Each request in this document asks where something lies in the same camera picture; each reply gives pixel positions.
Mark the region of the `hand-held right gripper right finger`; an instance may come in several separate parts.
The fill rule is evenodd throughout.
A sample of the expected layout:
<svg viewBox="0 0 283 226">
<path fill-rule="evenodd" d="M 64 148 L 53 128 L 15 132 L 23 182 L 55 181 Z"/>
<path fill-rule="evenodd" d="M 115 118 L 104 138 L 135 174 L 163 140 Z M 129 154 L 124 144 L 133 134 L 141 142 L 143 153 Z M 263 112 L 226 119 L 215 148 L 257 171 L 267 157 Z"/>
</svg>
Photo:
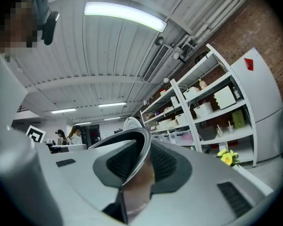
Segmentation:
<svg viewBox="0 0 283 226">
<path fill-rule="evenodd" d="M 155 140 L 151 149 L 173 173 L 152 186 L 132 226 L 252 226 L 273 200 L 273 190 L 243 168 Z"/>
</svg>

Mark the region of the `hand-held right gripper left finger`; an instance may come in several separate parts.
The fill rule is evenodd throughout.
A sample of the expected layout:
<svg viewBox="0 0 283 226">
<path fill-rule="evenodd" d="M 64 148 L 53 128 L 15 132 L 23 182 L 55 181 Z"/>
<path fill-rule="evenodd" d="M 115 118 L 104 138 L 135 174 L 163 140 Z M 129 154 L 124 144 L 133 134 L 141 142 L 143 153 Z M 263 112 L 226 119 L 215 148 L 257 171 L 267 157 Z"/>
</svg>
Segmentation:
<svg viewBox="0 0 283 226">
<path fill-rule="evenodd" d="M 139 152 L 136 140 L 127 140 L 90 150 L 52 155 L 58 170 L 79 195 L 103 211 L 117 201 Z"/>
</svg>

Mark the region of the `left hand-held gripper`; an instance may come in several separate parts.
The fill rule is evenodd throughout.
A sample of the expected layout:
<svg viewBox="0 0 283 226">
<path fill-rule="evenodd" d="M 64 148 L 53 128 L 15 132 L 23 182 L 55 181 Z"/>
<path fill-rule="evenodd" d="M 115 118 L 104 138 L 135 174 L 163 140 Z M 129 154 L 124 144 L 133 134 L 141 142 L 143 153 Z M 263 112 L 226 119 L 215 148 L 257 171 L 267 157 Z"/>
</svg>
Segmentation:
<svg viewBox="0 0 283 226">
<path fill-rule="evenodd" d="M 31 138 L 34 142 L 44 143 L 50 150 L 51 153 L 64 153 L 69 152 L 69 150 L 87 150 L 86 144 L 76 144 L 76 145 L 57 145 L 57 141 L 48 139 L 43 141 L 46 132 L 38 129 L 36 127 L 30 126 L 26 132 L 26 135 Z"/>
</svg>

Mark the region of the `shiny metal bowl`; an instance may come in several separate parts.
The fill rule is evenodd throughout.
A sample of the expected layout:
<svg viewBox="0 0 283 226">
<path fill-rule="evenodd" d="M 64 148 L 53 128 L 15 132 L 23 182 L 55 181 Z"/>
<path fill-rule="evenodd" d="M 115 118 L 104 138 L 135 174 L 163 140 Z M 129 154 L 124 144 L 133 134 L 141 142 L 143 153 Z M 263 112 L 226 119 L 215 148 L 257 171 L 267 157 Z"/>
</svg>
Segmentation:
<svg viewBox="0 0 283 226">
<path fill-rule="evenodd" d="M 117 190 L 116 198 L 102 212 L 130 223 L 150 202 L 154 169 L 150 161 L 151 134 L 143 128 L 128 129 L 97 142 L 91 150 L 103 149 L 93 164 L 99 180 Z"/>
</svg>

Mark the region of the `yellow potted flower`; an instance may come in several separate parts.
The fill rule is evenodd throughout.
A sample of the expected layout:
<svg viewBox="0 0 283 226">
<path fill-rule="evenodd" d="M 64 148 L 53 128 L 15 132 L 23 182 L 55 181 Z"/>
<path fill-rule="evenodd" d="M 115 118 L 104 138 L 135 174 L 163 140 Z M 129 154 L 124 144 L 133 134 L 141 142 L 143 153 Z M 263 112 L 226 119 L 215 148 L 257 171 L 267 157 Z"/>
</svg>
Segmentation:
<svg viewBox="0 0 283 226">
<path fill-rule="evenodd" d="M 239 166 L 241 162 L 239 161 L 239 154 L 233 150 L 227 150 L 224 148 L 222 151 L 218 152 L 217 157 L 228 166 Z"/>
</svg>

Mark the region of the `ceiling tube light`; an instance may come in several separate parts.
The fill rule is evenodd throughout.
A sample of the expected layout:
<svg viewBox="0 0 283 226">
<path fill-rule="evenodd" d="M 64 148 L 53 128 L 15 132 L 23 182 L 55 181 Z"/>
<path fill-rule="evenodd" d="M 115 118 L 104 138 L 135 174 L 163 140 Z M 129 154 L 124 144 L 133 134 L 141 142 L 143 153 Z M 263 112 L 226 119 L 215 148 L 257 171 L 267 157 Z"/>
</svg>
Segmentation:
<svg viewBox="0 0 283 226">
<path fill-rule="evenodd" d="M 84 15 L 121 18 L 142 24 L 158 32 L 163 32 L 167 26 L 166 22 L 152 14 L 133 7 L 108 2 L 87 2 Z"/>
<path fill-rule="evenodd" d="M 98 107 L 99 107 L 99 108 L 105 108 L 105 107 L 124 106 L 124 105 L 126 105 L 126 102 L 100 104 L 100 105 L 98 105 Z"/>
<path fill-rule="evenodd" d="M 52 114 L 58 114 L 58 113 L 69 113 L 69 112 L 75 112 L 75 108 L 68 108 L 68 109 L 59 109 L 59 110 L 54 110 L 51 111 Z"/>
</svg>

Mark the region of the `dark grey storage bin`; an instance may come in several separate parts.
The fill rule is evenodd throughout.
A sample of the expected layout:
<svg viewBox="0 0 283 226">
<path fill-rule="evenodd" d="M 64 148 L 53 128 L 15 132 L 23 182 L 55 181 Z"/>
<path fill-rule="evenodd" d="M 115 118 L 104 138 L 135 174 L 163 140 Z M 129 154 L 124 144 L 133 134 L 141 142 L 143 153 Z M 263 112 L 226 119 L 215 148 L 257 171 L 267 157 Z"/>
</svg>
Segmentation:
<svg viewBox="0 0 283 226">
<path fill-rule="evenodd" d="M 215 139 L 217 136 L 217 130 L 213 126 L 201 126 L 198 124 L 196 126 L 196 129 L 198 131 L 198 135 L 200 137 L 200 141 L 208 141 Z"/>
</svg>

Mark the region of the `row of clear storage bins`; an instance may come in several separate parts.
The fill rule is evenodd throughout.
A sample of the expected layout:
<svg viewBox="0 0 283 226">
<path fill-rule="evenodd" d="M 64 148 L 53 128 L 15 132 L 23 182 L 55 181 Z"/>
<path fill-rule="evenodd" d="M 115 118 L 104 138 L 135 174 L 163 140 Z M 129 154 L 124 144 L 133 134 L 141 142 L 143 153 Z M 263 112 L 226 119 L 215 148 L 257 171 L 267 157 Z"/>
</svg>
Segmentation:
<svg viewBox="0 0 283 226">
<path fill-rule="evenodd" d="M 170 143 L 178 146 L 192 146 L 195 147 L 195 143 L 191 134 L 191 130 L 176 130 L 170 133 L 161 133 L 152 135 L 153 139 L 160 142 Z"/>
</svg>

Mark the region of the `white storage box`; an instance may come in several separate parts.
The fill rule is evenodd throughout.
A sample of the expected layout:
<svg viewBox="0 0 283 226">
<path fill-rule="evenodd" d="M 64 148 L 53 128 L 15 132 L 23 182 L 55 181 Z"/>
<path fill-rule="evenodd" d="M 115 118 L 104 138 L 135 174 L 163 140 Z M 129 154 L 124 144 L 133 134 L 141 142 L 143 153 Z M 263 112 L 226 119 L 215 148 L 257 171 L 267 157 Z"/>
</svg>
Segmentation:
<svg viewBox="0 0 283 226">
<path fill-rule="evenodd" d="M 175 119 L 176 119 L 178 125 L 181 125 L 181 126 L 186 125 L 188 123 L 184 113 L 176 115 Z"/>
<path fill-rule="evenodd" d="M 172 121 L 171 118 L 166 119 L 166 120 L 163 120 L 163 121 L 159 121 L 159 122 L 158 122 L 159 128 L 160 128 L 160 129 L 165 129 L 165 128 L 167 128 L 169 122 L 171 122 L 171 121 Z"/>
</svg>

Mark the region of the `white metal shelving rack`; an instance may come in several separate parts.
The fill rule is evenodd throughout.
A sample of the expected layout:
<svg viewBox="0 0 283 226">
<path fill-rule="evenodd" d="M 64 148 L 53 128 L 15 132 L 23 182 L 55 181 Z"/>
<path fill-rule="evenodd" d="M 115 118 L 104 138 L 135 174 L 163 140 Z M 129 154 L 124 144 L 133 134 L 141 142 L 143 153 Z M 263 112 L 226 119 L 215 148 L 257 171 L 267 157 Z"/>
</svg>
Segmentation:
<svg viewBox="0 0 283 226">
<path fill-rule="evenodd" d="M 248 96 L 243 88 L 238 76 L 235 74 L 233 68 L 226 62 L 226 60 L 210 45 L 206 45 L 209 49 L 209 52 L 193 67 L 191 68 L 179 81 L 172 79 L 170 81 L 170 88 L 161 95 L 158 99 L 156 99 L 153 103 L 147 106 L 146 109 L 140 112 L 141 117 L 145 115 L 150 115 L 151 113 L 155 113 L 162 106 L 167 104 L 171 100 L 171 97 L 176 97 L 178 100 L 178 104 L 173 107 L 173 109 L 168 109 L 165 112 L 162 112 L 153 118 L 149 118 L 143 120 L 144 126 L 147 126 L 148 123 L 155 121 L 162 116 L 166 116 L 168 113 L 172 113 L 177 109 L 182 109 L 183 116 L 185 118 L 183 123 L 178 123 L 176 126 L 165 127 L 160 129 L 154 129 L 152 133 L 160 133 L 160 132 L 170 132 L 179 128 L 189 127 L 191 131 L 191 135 L 193 138 L 193 146 L 196 151 L 202 152 L 202 147 L 204 145 L 224 145 L 228 147 L 229 141 L 238 140 L 245 137 L 252 137 L 253 146 L 249 149 L 240 148 L 238 151 L 239 158 L 241 162 L 252 162 L 253 166 L 257 165 L 257 156 L 258 156 L 258 139 L 257 139 L 257 131 L 256 131 L 256 123 L 254 114 L 250 105 L 250 101 Z M 186 98 L 183 94 L 185 91 L 188 91 L 192 85 L 196 84 L 198 77 L 196 76 L 196 72 L 201 72 L 203 76 L 209 74 L 211 71 L 220 66 L 225 74 L 220 78 L 216 79 L 214 82 L 210 83 L 205 88 L 201 89 L 195 95 L 192 95 L 190 98 Z M 193 119 L 192 114 L 190 112 L 191 105 L 197 105 L 199 99 L 203 99 L 205 96 L 211 95 L 212 93 L 221 91 L 221 87 L 226 84 L 226 82 L 233 82 L 234 85 L 238 88 L 238 92 L 240 93 L 240 98 L 233 104 L 223 108 L 218 109 L 215 112 L 212 112 L 208 115 L 205 115 L 201 118 Z M 204 140 L 200 137 L 200 133 L 197 130 L 197 124 L 202 123 L 204 121 L 211 120 L 213 118 L 217 118 L 226 113 L 231 113 L 236 109 L 245 109 L 247 114 L 247 120 L 245 122 L 245 126 L 242 128 L 234 129 L 232 132 L 228 129 L 223 130 L 222 137 L 215 136 L 211 140 Z"/>
</svg>

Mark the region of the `green box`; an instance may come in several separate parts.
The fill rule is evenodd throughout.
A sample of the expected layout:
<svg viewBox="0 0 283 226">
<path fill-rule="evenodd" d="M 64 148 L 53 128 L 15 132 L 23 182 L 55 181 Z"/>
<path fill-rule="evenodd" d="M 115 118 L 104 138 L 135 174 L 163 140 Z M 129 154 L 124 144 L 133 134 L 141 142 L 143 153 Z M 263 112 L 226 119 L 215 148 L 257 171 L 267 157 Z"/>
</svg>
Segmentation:
<svg viewBox="0 0 283 226">
<path fill-rule="evenodd" d="M 232 112 L 232 119 L 233 119 L 235 129 L 240 129 L 240 128 L 245 127 L 245 120 L 243 117 L 242 110 L 236 110 Z"/>
</svg>

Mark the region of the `white perforated storage basket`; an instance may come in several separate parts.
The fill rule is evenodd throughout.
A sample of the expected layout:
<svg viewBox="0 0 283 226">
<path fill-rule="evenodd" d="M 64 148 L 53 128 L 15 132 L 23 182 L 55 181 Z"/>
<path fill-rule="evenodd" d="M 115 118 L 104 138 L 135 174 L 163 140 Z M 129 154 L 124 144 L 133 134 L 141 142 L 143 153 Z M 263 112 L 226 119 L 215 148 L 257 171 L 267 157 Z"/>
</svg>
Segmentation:
<svg viewBox="0 0 283 226">
<path fill-rule="evenodd" d="M 183 92 L 183 96 L 186 100 L 191 100 L 199 91 L 200 90 L 197 87 L 190 87 L 185 92 Z"/>
<path fill-rule="evenodd" d="M 212 106 L 210 102 L 205 102 L 198 107 L 195 107 L 194 112 L 196 113 L 197 118 L 202 118 L 207 116 L 213 112 Z"/>
</svg>

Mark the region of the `white drawer box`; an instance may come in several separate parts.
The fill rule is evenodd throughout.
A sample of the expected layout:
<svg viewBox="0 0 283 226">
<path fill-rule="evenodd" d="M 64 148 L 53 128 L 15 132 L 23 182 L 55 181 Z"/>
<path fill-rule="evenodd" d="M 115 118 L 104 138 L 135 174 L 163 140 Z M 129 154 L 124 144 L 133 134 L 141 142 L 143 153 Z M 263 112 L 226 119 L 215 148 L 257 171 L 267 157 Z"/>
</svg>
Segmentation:
<svg viewBox="0 0 283 226">
<path fill-rule="evenodd" d="M 216 100 L 220 109 L 225 109 L 236 103 L 234 95 L 232 94 L 229 86 L 224 87 L 214 94 L 214 99 Z"/>
</svg>

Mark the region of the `grey refrigerator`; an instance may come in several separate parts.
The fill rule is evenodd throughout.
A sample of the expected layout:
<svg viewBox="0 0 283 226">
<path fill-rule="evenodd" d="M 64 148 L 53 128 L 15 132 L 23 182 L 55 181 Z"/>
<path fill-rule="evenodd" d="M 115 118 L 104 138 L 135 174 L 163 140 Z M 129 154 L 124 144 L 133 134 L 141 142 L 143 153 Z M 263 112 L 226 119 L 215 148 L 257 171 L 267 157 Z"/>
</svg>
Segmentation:
<svg viewBox="0 0 283 226">
<path fill-rule="evenodd" d="M 244 58 L 253 59 L 254 71 L 247 69 Z M 255 48 L 251 48 L 231 68 L 246 92 L 254 116 L 257 161 L 280 155 L 283 149 L 283 102 L 267 63 Z"/>
</svg>

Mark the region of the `ceiling air vent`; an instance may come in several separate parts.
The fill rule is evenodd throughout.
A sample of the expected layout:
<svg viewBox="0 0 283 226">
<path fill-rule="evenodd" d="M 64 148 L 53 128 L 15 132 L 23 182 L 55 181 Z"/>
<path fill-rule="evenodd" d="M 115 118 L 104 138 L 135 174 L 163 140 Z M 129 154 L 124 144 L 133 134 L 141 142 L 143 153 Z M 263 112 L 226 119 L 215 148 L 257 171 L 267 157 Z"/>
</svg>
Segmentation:
<svg viewBox="0 0 283 226">
<path fill-rule="evenodd" d="M 163 59 L 166 57 L 168 52 L 170 51 L 170 46 L 167 44 L 163 44 L 161 48 L 158 50 L 156 55 L 154 56 L 152 62 L 150 63 L 146 73 L 144 74 L 143 81 L 150 82 L 151 79 L 154 77 L 156 72 L 158 71 L 160 64 L 162 63 Z"/>
</svg>

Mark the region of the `red diamond sticker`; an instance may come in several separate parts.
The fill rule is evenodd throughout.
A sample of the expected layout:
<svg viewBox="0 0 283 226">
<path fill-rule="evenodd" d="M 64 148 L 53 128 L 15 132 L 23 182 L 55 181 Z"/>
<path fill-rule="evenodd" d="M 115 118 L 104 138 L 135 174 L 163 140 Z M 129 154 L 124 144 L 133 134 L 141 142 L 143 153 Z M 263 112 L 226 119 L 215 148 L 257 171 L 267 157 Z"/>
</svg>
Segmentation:
<svg viewBox="0 0 283 226">
<path fill-rule="evenodd" d="M 254 64 L 253 64 L 253 59 L 250 58 L 244 58 L 246 67 L 249 71 L 254 71 Z"/>
</svg>

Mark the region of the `ceiling spotlight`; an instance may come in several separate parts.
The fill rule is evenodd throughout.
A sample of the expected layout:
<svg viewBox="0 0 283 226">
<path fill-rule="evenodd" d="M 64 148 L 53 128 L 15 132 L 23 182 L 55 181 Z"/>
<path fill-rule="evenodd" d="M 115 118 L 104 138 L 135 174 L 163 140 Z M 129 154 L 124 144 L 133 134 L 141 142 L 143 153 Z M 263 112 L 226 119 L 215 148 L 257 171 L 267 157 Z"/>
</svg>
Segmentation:
<svg viewBox="0 0 283 226">
<path fill-rule="evenodd" d="M 175 52 L 175 53 L 173 54 L 173 57 L 174 57 L 175 60 L 179 60 L 179 61 L 181 61 L 183 64 L 185 64 L 185 61 L 181 58 L 181 56 L 180 56 L 180 54 L 179 54 L 178 52 Z"/>
</svg>

